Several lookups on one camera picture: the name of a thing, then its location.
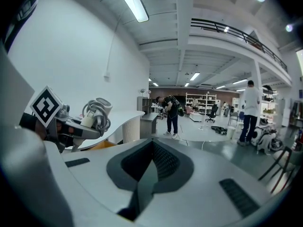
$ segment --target office chair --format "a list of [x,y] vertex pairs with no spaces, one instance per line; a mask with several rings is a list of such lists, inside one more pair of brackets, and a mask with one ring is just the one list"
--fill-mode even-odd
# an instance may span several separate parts
[[213,119],[217,116],[217,114],[216,114],[217,110],[218,110],[218,106],[214,105],[213,108],[212,108],[211,113],[206,114],[209,117],[209,119],[205,119],[205,121],[207,121],[207,122],[209,122],[209,121],[215,122],[215,120],[213,120]]

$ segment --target person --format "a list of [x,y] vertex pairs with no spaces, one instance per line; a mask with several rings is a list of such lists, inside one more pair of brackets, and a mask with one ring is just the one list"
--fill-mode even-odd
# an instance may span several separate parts
[[199,106],[199,101],[198,99],[194,98],[193,100],[193,110],[198,110],[198,106]]
[[167,131],[164,133],[164,135],[171,135],[171,123],[174,127],[174,134],[172,135],[172,138],[175,139],[178,136],[178,109],[177,105],[174,102],[174,99],[170,96],[166,97],[160,97],[158,96],[156,98],[156,102],[159,102],[162,104],[162,107],[167,112]]
[[258,105],[260,104],[259,90],[254,87],[254,82],[249,80],[247,89],[244,92],[245,108],[244,108],[244,127],[237,143],[241,146],[249,145],[252,135],[256,128],[258,119]]

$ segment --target black mesh panel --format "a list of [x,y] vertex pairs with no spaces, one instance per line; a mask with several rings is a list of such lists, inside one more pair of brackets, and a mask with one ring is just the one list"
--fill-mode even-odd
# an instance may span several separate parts
[[153,145],[153,161],[157,167],[158,181],[162,181],[175,173],[180,165],[180,160],[158,144]]

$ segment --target man in white shirt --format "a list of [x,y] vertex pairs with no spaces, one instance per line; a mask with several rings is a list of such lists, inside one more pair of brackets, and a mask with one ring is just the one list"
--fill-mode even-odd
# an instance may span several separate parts
[[247,89],[244,92],[244,100],[244,128],[240,139],[237,141],[241,146],[250,144],[258,119],[258,105],[260,104],[259,90],[254,87],[254,82],[252,80],[247,83]]

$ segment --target jeans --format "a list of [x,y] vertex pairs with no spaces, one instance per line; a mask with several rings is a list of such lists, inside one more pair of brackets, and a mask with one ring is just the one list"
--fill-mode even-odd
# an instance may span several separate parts
[[172,125],[174,126],[174,134],[178,134],[178,115],[173,117],[172,119],[170,118],[169,115],[167,115],[167,131],[171,131],[171,122]]
[[240,136],[241,142],[245,142],[245,136],[246,136],[246,133],[247,133],[247,130],[249,127],[250,127],[250,131],[248,132],[248,134],[246,136],[246,141],[250,142],[252,135],[256,128],[257,119],[258,119],[258,117],[251,116],[251,115],[244,116],[244,128],[243,128],[242,134]]

